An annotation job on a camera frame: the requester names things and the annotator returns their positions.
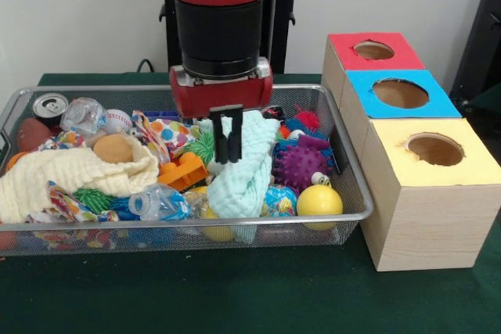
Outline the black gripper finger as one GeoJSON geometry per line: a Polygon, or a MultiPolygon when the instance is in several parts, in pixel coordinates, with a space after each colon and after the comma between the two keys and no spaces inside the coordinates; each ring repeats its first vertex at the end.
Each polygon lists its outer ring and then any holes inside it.
{"type": "Polygon", "coordinates": [[[228,141],[223,132],[221,115],[222,112],[219,110],[210,112],[214,135],[214,160],[216,163],[227,163],[228,141]]]}
{"type": "Polygon", "coordinates": [[[229,160],[236,163],[241,159],[242,153],[243,107],[237,106],[230,110],[229,116],[232,118],[232,130],[229,133],[229,160]]]}

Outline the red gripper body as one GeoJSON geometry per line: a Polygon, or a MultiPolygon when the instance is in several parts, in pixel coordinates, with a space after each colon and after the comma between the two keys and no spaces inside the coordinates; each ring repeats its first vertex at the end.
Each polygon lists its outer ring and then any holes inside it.
{"type": "Polygon", "coordinates": [[[260,58],[247,76],[232,80],[203,79],[189,74],[183,66],[173,66],[169,81],[177,111],[184,118],[208,117],[212,109],[225,106],[267,106],[273,86],[272,68],[266,58],[260,58]]]}

